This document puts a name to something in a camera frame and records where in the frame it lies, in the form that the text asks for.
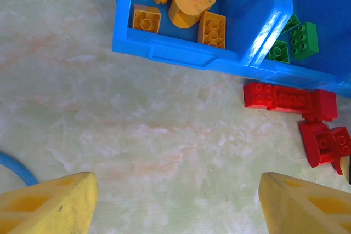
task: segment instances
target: blue cable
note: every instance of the blue cable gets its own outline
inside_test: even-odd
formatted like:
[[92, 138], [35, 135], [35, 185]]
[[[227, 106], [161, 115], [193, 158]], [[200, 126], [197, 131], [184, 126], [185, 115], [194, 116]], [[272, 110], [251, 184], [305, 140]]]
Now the blue cable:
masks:
[[35, 176], [23, 164], [3, 152], [0, 152], [0, 164], [15, 173], [27, 186], [38, 183]]

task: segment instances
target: white marble surface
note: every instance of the white marble surface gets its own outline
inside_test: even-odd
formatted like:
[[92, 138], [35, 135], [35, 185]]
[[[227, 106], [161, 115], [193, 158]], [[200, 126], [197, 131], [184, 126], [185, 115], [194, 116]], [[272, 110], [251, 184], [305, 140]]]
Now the white marble surface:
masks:
[[[91, 233], [268, 233], [263, 172], [311, 169], [300, 116], [243, 107], [242, 80], [111, 52], [115, 0], [0, 0], [0, 150], [40, 181], [85, 170]], [[348, 125], [351, 103], [339, 98]], [[24, 184], [0, 167], [0, 192]]]

